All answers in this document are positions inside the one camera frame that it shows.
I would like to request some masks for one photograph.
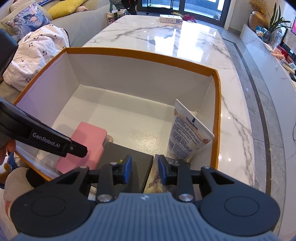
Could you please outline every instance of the white blanket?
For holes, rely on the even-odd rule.
[[[69,47],[64,29],[52,24],[28,33],[3,74],[4,81],[22,91],[30,80],[63,48]]]

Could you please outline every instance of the door frame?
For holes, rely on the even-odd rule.
[[[144,3],[147,2],[147,0],[138,0],[137,9],[139,11],[145,11],[146,12],[147,11],[147,7],[146,6],[145,7],[142,6],[142,1]],[[177,10],[173,10],[173,11],[179,12],[181,14],[189,14],[190,16],[193,16],[197,20],[202,20],[202,21],[205,21],[205,22],[208,22],[208,23],[213,23],[215,25],[224,27],[225,22],[226,22],[226,18],[227,18],[227,14],[228,14],[228,10],[229,10],[229,7],[230,7],[231,0],[225,0],[224,5],[223,5],[223,9],[222,9],[220,20],[216,20],[216,19],[213,19],[213,18],[209,18],[209,17],[203,16],[203,15],[199,15],[199,14],[195,14],[195,13],[191,13],[191,12],[185,12],[184,11],[184,9],[185,9],[185,1],[186,0],[180,0],[179,10],[178,11]],[[169,11],[170,11],[170,8],[149,7],[149,12],[169,14]]]

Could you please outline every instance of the dark floor stripe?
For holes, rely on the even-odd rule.
[[[246,69],[246,72],[247,72],[248,77],[250,79],[253,91],[255,93],[255,98],[256,98],[256,102],[257,102],[259,113],[260,113],[260,119],[261,119],[261,123],[262,123],[264,142],[265,142],[265,155],[266,155],[266,191],[265,191],[265,193],[270,195],[271,194],[271,153],[270,153],[270,145],[269,145],[269,136],[268,136],[267,124],[266,124],[266,119],[265,119],[262,103],[261,103],[261,100],[260,100],[260,97],[259,97],[259,93],[258,93],[257,87],[255,85],[253,76],[252,76],[252,74],[251,74],[251,72],[249,70],[249,67],[248,67],[244,57],[242,56],[241,51],[239,50],[238,46],[236,45],[236,43],[234,43],[232,41],[229,41],[227,39],[223,39],[223,40],[228,41],[228,42],[232,43],[235,46],[235,48],[236,48],[236,50],[237,50],[237,52],[238,52],[238,54],[239,54],[239,56],[240,56],[240,58],[242,60],[242,63],[244,65],[245,69]]]

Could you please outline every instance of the metal bolt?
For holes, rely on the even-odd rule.
[[[98,196],[98,200],[100,202],[109,202],[111,201],[112,197],[109,194],[101,194]]]
[[[193,196],[190,195],[190,194],[187,194],[187,193],[184,193],[184,194],[181,194],[179,196],[179,199],[182,201],[182,202],[190,202],[193,200]]]

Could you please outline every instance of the tv screen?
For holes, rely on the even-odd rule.
[[[293,23],[293,27],[291,29],[291,32],[294,33],[296,35],[296,18],[295,18],[295,21]]]

